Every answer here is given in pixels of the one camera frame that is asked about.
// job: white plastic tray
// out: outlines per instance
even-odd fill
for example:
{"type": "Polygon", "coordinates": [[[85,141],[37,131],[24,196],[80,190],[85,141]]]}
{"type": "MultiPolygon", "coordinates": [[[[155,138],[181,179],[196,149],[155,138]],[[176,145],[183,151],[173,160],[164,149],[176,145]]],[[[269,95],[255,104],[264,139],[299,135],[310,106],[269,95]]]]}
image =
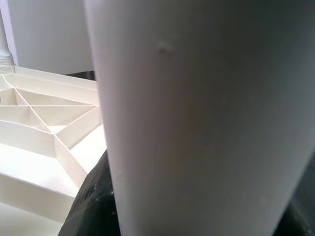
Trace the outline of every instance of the white plastic tray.
{"type": "Polygon", "coordinates": [[[95,81],[0,71],[0,206],[62,223],[105,150],[95,81]]]}

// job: white pipe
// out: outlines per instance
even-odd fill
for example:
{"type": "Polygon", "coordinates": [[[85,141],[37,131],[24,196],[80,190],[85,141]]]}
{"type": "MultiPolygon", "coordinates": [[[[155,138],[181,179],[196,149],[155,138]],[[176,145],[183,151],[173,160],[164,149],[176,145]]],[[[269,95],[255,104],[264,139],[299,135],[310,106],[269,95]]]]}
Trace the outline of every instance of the white pipe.
{"type": "Polygon", "coordinates": [[[2,15],[0,14],[0,66],[14,65],[5,36],[2,15]]]}
{"type": "Polygon", "coordinates": [[[272,234],[315,143],[308,2],[86,0],[123,236],[272,234]]]}

